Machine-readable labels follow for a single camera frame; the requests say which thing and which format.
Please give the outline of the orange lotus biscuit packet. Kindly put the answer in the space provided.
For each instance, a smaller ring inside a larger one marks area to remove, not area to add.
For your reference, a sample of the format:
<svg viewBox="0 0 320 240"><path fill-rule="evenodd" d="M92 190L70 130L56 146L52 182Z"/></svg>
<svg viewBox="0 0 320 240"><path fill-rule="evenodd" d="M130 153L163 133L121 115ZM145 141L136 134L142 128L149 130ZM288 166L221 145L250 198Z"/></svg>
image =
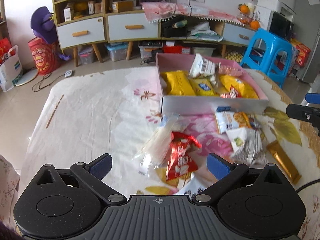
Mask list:
<svg viewBox="0 0 320 240"><path fill-rule="evenodd" d="M237 128L260 129L261 124L254 115L244 112L223 111L215 113L217 129L220 134Z"/></svg>

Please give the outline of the yellow pastry packet with logo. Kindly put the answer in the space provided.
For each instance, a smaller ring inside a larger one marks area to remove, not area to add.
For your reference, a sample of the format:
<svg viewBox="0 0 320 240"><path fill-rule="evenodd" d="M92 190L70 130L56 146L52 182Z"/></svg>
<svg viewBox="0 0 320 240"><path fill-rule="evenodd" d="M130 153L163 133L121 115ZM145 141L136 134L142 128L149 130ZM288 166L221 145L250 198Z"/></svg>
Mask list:
<svg viewBox="0 0 320 240"><path fill-rule="evenodd" d="M259 99L253 87L238 77L221 75L220 82L229 93L233 93L237 98Z"/></svg>

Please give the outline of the red storage box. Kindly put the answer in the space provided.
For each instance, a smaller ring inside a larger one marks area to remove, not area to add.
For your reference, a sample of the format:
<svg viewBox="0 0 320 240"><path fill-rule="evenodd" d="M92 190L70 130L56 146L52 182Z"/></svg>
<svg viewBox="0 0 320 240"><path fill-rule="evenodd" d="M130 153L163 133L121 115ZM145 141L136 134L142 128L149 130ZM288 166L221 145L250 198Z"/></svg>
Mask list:
<svg viewBox="0 0 320 240"><path fill-rule="evenodd" d="M190 54L190 48L184 47L182 45L176 45L176 46L164 46L163 53L169 53L169 54Z"/></svg>

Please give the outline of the white grey printed snack packet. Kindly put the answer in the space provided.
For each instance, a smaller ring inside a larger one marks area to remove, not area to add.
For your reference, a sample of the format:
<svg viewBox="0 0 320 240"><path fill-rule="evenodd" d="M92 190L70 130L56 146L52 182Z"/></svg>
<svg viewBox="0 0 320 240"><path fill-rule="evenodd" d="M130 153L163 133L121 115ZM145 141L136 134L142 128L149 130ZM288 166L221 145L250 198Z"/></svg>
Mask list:
<svg viewBox="0 0 320 240"><path fill-rule="evenodd" d="M220 62L215 63L203 57L201 54L196 54L189 71L189 77L208 77L215 80L216 74L219 72L220 64Z"/></svg>

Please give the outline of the pink snack packet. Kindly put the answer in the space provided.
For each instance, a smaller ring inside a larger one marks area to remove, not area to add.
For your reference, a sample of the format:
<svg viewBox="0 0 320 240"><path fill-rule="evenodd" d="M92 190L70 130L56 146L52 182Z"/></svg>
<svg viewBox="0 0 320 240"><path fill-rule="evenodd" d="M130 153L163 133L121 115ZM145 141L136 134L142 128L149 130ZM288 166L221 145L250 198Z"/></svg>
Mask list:
<svg viewBox="0 0 320 240"><path fill-rule="evenodd" d="M242 68L235 68L230 66L219 66L219 74L220 75L230 75L233 77L240 77L244 74Z"/></svg>

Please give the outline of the white black-text snack packet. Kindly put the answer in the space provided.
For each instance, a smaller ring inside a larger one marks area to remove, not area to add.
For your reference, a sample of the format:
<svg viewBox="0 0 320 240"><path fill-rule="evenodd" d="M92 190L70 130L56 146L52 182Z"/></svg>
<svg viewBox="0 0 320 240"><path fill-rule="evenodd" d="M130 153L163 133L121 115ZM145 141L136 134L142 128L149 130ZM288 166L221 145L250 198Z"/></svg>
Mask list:
<svg viewBox="0 0 320 240"><path fill-rule="evenodd" d="M240 127L227 130L226 134L233 149L231 159L248 165L267 163L265 146L258 131Z"/></svg>

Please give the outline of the black microwave oven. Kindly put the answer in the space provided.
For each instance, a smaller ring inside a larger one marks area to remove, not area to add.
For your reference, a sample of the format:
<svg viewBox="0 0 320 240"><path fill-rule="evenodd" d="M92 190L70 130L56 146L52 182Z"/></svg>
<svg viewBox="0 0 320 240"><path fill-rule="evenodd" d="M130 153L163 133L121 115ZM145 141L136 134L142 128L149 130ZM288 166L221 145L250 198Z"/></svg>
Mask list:
<svg viewBox="0 0 320 240"><path fill-rule="evenodd" d="M268 26L268 31L285 40L290 40L293 34L294 24L282 14L273 11Z"/></svg>

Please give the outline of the yellow blue-label snack packet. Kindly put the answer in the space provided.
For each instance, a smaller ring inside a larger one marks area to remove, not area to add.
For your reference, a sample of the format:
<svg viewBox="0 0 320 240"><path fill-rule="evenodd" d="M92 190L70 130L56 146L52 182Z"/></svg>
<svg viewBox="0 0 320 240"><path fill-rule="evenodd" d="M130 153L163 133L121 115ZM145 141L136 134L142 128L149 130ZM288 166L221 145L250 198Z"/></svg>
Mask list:
<svg viewBox="0 0 320 240"><path fill-rule="evenodd" d="M206 78L189 79L189 83L197 96L219 96Z"/></svg>

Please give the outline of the gold bar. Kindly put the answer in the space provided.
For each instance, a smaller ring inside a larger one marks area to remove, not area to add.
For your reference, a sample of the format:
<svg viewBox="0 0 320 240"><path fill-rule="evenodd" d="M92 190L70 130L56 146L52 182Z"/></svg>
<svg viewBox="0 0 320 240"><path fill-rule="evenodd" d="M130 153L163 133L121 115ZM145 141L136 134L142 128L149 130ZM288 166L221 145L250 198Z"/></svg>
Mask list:
<svg viewBox="0 0 320 240"><path fill-rule="evenodd" d="M285 171L293 185L296 185L302 177L297 168L276 140L266 146L272 157L278 162L280 167Z"/></svg>

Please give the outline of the plain yellow pastry packet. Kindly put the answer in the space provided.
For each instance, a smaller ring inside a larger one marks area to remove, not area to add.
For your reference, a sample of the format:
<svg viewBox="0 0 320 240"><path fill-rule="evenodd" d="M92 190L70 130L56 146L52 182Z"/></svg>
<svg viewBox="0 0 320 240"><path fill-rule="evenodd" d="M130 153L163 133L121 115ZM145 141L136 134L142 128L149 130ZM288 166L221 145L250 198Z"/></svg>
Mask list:
<svg viewBox="0 0 320 240"><path fill-rule="evenodd" d="M166 82L166 93L174 96L195 96L189 82L188 73L183 70L161 72L162 79Z"/></svg>

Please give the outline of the white paper shopping bag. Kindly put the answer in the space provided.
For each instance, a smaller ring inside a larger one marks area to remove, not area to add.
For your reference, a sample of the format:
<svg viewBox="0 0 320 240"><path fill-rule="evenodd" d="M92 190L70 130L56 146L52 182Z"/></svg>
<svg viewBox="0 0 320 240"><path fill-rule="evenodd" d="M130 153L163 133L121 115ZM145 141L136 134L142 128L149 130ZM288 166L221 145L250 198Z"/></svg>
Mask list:
<svg viewBox="0 0 320 240"><path fill-rule="evenodd" d="M3 92L14 88L23 75L23 67L18 57L18 46L12 46L7 38L1 39L0 83Z"/></svg>

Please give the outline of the pink cardboard box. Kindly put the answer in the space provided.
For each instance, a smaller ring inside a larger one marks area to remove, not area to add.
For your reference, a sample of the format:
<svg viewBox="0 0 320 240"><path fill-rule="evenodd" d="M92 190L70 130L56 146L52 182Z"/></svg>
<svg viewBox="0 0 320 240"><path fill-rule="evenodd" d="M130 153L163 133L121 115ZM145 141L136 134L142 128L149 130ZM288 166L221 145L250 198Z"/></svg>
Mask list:
<svg viewBox="0 0 320 240"><path fill-rule="evenodd" d="M248 71L235 61L201 54L159 53L156 65L163 114L261 114L269 103Z"/></svg>

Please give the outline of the red chip packet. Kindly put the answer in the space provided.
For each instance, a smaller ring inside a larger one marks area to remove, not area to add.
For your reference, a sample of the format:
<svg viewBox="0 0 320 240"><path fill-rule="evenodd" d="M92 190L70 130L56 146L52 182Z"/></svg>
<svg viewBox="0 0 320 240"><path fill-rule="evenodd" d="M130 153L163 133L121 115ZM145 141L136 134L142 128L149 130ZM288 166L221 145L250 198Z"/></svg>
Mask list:
<svg viewBox="0 0 320 240"><path fill-rule="evenodd" d="M166 181L180 178L198 169L198 165L190 155L202 147L195 137L181 132L171 133L171 154L167 165Z"/></svg>

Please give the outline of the clear rice cracker packet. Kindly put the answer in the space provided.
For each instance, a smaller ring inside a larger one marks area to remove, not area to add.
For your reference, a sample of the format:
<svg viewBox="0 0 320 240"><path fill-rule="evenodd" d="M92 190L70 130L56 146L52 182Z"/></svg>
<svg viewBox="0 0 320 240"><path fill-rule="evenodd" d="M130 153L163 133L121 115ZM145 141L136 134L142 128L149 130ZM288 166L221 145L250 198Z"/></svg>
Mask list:
<svg viewBox="0 0 320 240"><path fill-rule="evenodd" d="M138 173L148 176L149 171L161 167L172 141L171 133L177 125L180 115L171 113L164 117L159 127L146 141L132 160L138 162Z"/></svg>

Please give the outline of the pink floral cloth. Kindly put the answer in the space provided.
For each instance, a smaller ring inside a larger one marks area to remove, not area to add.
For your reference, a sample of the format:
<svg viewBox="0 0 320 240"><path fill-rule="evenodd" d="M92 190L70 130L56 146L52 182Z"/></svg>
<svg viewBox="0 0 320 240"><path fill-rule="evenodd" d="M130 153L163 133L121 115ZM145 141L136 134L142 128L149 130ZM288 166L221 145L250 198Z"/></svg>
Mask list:
<svg viewBox="0 0 320 240"><path fill-rule="evenodd" d="M146 19L151 22L168 21L177 16L195 17L202 20L228 22L245 26L235 16L224 11L212 9L202 5L188 5L185 3L143 2L142 9Z"/></svg>

